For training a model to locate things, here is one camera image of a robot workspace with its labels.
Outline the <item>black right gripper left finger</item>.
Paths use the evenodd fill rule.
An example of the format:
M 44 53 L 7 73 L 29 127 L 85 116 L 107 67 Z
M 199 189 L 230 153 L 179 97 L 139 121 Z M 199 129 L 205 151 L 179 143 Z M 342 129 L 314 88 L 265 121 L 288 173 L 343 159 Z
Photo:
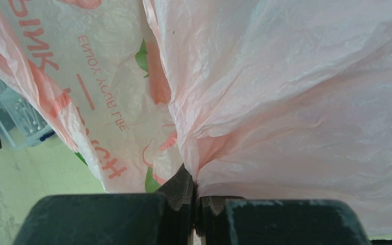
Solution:
M 152 193 L 40 199 L 14 244 L 190 244 L 193 180 L 181 166 Z

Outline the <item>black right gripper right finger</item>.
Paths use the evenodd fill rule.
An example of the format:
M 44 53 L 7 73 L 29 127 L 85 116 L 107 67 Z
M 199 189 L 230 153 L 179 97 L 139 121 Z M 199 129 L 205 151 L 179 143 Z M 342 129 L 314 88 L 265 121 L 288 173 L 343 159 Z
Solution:
M 337 200 L 211 196 L 196 206 L 203 244 L 371 244 L 355 212 Z

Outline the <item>pink plastic bag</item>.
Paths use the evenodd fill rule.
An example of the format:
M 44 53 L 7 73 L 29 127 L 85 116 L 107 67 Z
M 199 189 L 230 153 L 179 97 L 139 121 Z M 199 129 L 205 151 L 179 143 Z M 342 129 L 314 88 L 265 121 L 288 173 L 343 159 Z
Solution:
M 392 1 L 0 1 L 0 79 L 107 192 L 185 165 L 392 233 Z

